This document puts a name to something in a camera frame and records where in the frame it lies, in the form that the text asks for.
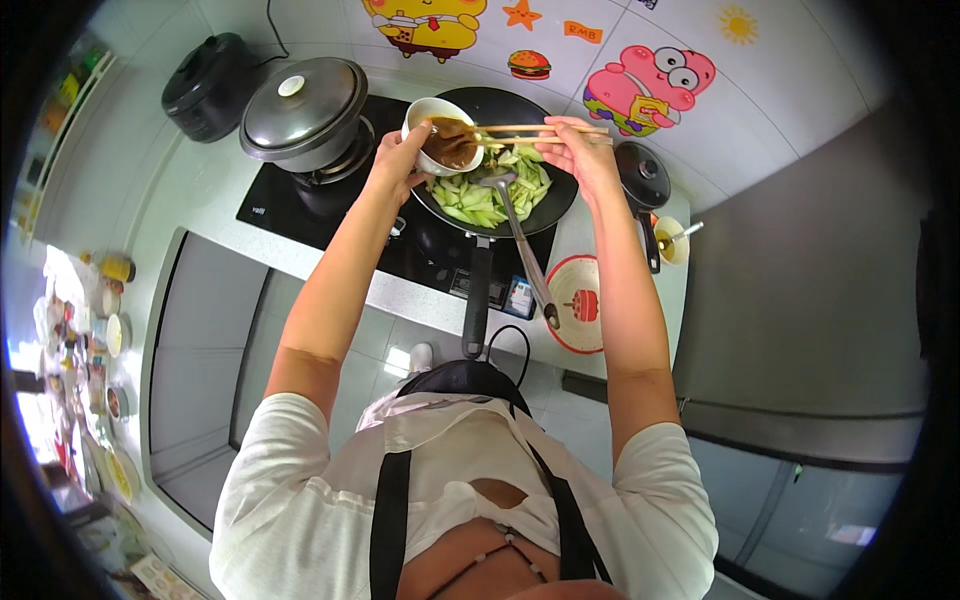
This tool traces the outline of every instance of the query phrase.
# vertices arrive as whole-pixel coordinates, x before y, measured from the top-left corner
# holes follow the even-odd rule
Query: white sneaker
[[[427,343],[417,344],[410,350],[410,372],[427,372],[433,369],[433,348]]]

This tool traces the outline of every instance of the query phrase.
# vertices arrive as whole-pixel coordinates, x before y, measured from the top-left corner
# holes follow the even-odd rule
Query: pot lid
[[[613,151],[620,182],[627,196],[647,208],[659,208],[670,199],[670,178],[660,159],[635,142],[623,142]]]
[[[349,61],[334,58],[304,60],[283,69],[253,95],[244,114],[244,134],[255,147],[279,150],[329,129],[355,104],[357,71]]]

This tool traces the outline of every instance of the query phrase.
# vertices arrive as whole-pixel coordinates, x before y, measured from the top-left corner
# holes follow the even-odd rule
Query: woman's hand
[[[399,209],[410,198],[410,188],[420,185],[432,177],[428,173],[410,172],[414,161],[430,135],[433,125],[429,120],[410,130],[407,138],[400,140],[400,132],[389,132],[383,136],[376,149],[373,168],[367,176],[363,195],[372,196]]]
[[[610,200],[626,202],[623,188],[620,186],[620,174],[613,160],[613,148],[605,144],[590,144],[584,135],[571,125],[590,127],[590,123],[576,117],[548,116],[543,118],[547,125],[553,125],[556,135],[563,144],[536,144],[543,159],[553,166],[573,175],[580,183],[580,194],[590,210]],[[540,132],[540,137],[554,135],[552,132]]]

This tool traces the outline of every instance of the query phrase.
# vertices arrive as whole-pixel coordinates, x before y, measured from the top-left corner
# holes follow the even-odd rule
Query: necklace
[[[467,574],[467,571],[471,570],[472,568],[474,568],[474,567],[477,566],[478,564],[484,562],[484,561],[487,559],[487,557],[492,556],[492,555],[496,554],[497,552],[500,552],[501,550],[506,550],[507,548],[512,548],[512,549],[514,550],[514,552],[516,552],[518,555],[520,555],[520,558],[522,558],[523,561],[527,563],[527,566],[530,567],[530,570],[533,571],[534,573],[537,573],[537,576],[540,577],[540,581],[541,581],[542,583],[547,583],[546,577],[543,577],[543,573],[540,571],[540,568],[539,568],[538,566],[536,566],[536,565],[533,563],[533,561],[531,561],[530,559],[528,559],[528,558],[527,558],[527,555],[523,554],[523,551],[522,551],[522,550],[520,550],[519,548],[517,548],[517,547],[514,545],[514,540],[516,539],[516,530],[514,530],[513,527],[508,527],[507,525],[501,525],[500,523],[495,523],[494,525],[496,526],[496,528],[497,528],[498,531],[500,531],[501,533],[503,533],[503,539],[504,539],[504,541],[505,541],[506,543],[504,543],[502,546],[500,546],[500,547],[498,547],[498,548],[494,548],[494,549],[491,550],[490,552],[485,552],[485,553],[481,554],[480,556],[478,556],[477,558],[473,559],[473,562],[472,562],[472,563],[470,563],[470,564],[468,564],[467,566],[465,566],[464,568],[462,568],[459,573],[457,573],[456,575],[453,576],[452,579],[450,579],[450,581],[446,582],[445,584],[443,584],[442,586],[440,586],[439,588],[437,588],[436,591],[434,591],[432,594],[430,594],[429,597],[427,597],[427,600],[434,600],[434,598],[436,598],[437,596],[439,596],[440,594],[442,594],[447,588],[449,588],[449,587],[452,586],[454,583],[456,583],[456,581],[457,581],[458,579],[460,579],[460,578],[463,577],[465,574]]]

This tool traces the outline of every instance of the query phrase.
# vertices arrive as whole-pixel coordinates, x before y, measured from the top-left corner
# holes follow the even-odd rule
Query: hamburger sticker
[[[517,79],[544,80],[550,77],[550,61],[533,50],[517,50],[507,59],[510,74]]]

